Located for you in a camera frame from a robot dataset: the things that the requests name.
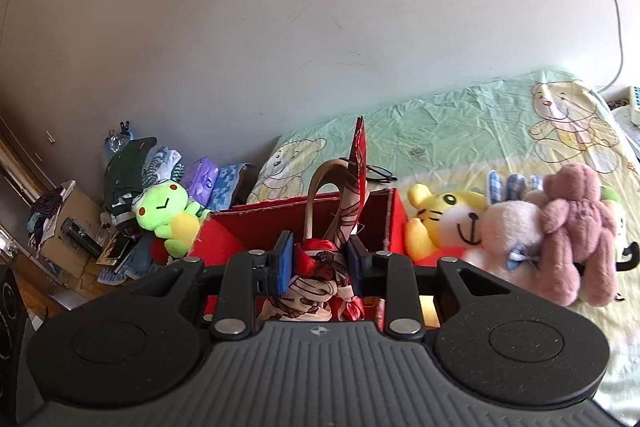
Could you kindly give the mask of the red gift envelope box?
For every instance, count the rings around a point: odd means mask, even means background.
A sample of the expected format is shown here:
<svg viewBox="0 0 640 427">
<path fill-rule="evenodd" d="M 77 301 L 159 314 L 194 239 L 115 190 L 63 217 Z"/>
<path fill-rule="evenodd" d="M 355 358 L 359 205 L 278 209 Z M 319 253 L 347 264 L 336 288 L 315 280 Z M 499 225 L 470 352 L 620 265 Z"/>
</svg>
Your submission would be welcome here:
<svg viewBox="0 0 640 427">
<path fill-rule="evenodd" d="M 367 183 L 367 135 L 362 116 L 359 116 L 356 121 L 349 162 L 349 172 L 356 180 L 358 190 L 363 191 Z"/>
</svg>

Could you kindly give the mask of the red cardboard box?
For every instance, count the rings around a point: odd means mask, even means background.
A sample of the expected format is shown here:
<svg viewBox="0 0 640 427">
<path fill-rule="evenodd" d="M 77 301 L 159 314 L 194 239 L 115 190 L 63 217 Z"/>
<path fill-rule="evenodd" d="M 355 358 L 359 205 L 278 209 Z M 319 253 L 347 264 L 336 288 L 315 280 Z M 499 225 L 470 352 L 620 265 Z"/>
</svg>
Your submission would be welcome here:
<svg viewBox="0 0 640 427">
<path fill-rule="evenodd" d="M 284 231 L 293 233 L 299 242 L 303 239 L 306 202 L 303 196 L 209 213 L 190 255 L 201 258 L 204 265 L 225 265 L 230 257 L 244 251 L 269 251 Z M 403 255 L 406 223 L 407 213 L 398 191 L 386 188 L 369 195 L 358 221 L 357 236 L 370 253 L 390 251 Z"/>
</svg>

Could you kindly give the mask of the yellow tiger plush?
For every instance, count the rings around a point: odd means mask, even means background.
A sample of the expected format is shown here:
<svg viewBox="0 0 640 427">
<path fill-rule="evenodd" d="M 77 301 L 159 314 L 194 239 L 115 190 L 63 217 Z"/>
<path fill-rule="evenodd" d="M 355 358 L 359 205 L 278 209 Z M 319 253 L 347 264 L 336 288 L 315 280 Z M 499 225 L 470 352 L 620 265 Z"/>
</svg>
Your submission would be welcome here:
<svg viewBox="0 0 640 427">
<path fill-rule="evenodd" d="M 417 183 L 408 191 L 409 204 L 416 215 L 405 227 L 408 256 L 418 265 L 436 259 L 447 248 L 466 251 L 480 246 L 480 219 L 488 208 L 485 195 L 473 191 L 433 193 Z"/>
</svg>

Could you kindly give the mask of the blue checkered cloth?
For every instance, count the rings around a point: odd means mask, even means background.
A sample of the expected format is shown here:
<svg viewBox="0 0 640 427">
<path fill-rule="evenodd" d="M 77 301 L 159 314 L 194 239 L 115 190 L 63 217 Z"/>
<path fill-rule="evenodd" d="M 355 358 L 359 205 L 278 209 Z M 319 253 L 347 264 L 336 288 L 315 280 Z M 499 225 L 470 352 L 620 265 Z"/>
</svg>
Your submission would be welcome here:
<svg viewBox="0 0 640 427">
<path fill-rule="evenodd" d="M 250 169 L 252 166 L 247 162 L 221 167 L 206 208 L 218 212 L 245 204 L 250 191 Z"/>
</svg>

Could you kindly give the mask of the black eyeglasses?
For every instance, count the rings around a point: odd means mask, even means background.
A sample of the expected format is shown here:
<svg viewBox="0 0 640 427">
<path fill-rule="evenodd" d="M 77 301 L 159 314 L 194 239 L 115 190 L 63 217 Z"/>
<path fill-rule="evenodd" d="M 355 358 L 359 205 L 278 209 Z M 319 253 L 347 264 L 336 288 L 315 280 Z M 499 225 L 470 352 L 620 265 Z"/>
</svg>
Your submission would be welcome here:
<svg viewBox="0 0 640 427">
<path fill-rule="evenodd" d="M 366 180 L 374 184 L 390 184 L 398 180 L 390 170 L 377 165 L 366 164 L 357 159 L 340 157 L 340 161 L 344 162 L 347 171 L 356 180 Z"/>
</svg>

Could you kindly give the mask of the purple pouch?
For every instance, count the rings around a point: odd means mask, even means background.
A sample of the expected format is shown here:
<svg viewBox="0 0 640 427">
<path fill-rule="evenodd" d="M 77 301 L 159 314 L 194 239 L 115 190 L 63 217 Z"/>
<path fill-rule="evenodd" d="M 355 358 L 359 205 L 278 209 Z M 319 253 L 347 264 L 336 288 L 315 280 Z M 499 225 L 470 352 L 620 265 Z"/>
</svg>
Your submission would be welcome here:
<svg viewBox="0 0 640 427">
<path fill-rule="evenodd" d="M 206 206 L 218 178 L 219 167 L 205 156 L 195 161 L 184 170 L 180 184 L 188 195 Z"/>
</svg>

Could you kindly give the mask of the green frog plush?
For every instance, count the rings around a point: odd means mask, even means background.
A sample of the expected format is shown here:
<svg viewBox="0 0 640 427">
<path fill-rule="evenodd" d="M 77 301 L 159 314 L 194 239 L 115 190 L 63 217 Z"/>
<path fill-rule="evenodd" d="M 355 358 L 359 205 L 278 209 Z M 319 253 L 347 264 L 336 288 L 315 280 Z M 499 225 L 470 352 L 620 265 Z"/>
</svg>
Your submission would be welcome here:
<svg viewBox="0 0 640 427">
<path fill-rule="evenodd" d="M 163 239 L 171 259 L 189 254 L 209 214 L 184 187 L 171 180 L 147 188 L 134 199 L 131 209 L 140 228 Z"/>
</svg>

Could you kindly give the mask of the white bunny plush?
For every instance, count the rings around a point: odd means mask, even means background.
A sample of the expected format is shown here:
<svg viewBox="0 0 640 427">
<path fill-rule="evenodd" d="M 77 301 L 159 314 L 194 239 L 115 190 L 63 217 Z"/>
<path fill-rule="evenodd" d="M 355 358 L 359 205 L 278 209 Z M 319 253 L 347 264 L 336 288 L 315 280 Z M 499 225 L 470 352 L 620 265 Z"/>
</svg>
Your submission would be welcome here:
<svg viewBox="0 0 640 427">
<path fill-rule="evenodd" d="M 515 286 L 534 291 L 544 234 L 541 210 L 549 202 L 539 176 L 497 171 L 487 175 L 488 208 L 480 217 L 480 246 L 465 251 L 462 259 Z"/>
</svg>

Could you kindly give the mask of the blue white striped cloth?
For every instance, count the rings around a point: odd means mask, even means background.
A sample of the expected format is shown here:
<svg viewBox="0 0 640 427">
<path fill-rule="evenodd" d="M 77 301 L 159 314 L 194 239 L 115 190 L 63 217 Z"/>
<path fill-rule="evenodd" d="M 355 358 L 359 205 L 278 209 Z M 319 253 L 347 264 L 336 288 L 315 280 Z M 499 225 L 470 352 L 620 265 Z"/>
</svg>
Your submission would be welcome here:
<svg viewBox="0 0 640 427">
<path fill-rule="evenodd" d="M 148 188 L 166 181 L 180 182 L 184 175 L 182 155 L 167 146 L 154 146 L 145 158 L 141 185 Z"/>
</svg>

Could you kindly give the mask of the dark green garment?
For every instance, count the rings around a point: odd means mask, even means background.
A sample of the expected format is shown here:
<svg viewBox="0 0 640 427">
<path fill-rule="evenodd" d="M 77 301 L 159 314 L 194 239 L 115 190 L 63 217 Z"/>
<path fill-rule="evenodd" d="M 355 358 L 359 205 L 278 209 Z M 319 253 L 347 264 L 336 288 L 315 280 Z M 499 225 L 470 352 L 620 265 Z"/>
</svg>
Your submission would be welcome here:
<svg viewBox="0 0 640 427">
<path fill-rule="evenodd" d="M 130 202 L 142 192 L 142 167 L 157 144 L 155 136 L 129 141 L 105 169 L 104 202 L 108 209 Z"/>
</svg>

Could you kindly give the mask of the mauve teddy bear plush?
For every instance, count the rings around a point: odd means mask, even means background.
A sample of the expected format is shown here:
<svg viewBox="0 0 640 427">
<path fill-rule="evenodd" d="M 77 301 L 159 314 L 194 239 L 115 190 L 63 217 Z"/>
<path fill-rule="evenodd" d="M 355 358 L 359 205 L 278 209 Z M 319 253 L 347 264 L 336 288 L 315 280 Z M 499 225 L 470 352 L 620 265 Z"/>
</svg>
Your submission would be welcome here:
<svg viewBox="0 0 640 427">
<path fill-rule="evenodd" d="M 569 162 L 544 178 L 537 293 L 559 306 L 580 299 L 592 307 L 616 295 L 616 224 L 601 202 L 600 176 Z"/>
</svg>

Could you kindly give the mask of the green bear print bedsheet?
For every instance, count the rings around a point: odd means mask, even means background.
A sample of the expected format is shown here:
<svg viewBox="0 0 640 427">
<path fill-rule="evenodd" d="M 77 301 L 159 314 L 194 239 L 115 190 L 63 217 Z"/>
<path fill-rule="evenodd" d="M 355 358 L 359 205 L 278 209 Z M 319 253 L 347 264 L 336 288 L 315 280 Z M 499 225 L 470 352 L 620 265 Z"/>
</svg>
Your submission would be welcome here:
<svg viewBox="0 0 640 427">
<path fill-rule="evenodd" d="M 356 116 L 282 135 L 260 168 L 247 202 L 306 196 L 323 161 L 348 155 Z M 489 171 L 543 178 L 566 162 L 599 173 L 620 199 L 625 246 L 639 245 L 639 161 L 611 109 L 574 76 L 540 70 L 387 106 L 363 115 L 368 163 L 390 170 L 404 200 L 423 183 L 434 192 L 485 192 Z M 574 303 L 608 337 L 612 360 L 597 403 L 620 421 L 639 420 L 639 267 L 617 275 L 622 301 Z"/>
</svg>

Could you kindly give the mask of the white power strip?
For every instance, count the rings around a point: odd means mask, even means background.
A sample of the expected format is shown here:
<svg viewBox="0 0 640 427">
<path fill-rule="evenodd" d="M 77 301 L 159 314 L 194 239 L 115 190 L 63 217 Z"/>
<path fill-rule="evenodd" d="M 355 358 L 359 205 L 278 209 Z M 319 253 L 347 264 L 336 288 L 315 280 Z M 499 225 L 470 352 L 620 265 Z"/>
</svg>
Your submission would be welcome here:
<svg viewBox="0 0 640 427">
<path fill-rule="evenodd" d="M 640 88 L 631 86 L 629 88 L 629 107 L 631 122 L 640 127 Z"/>
</svg>

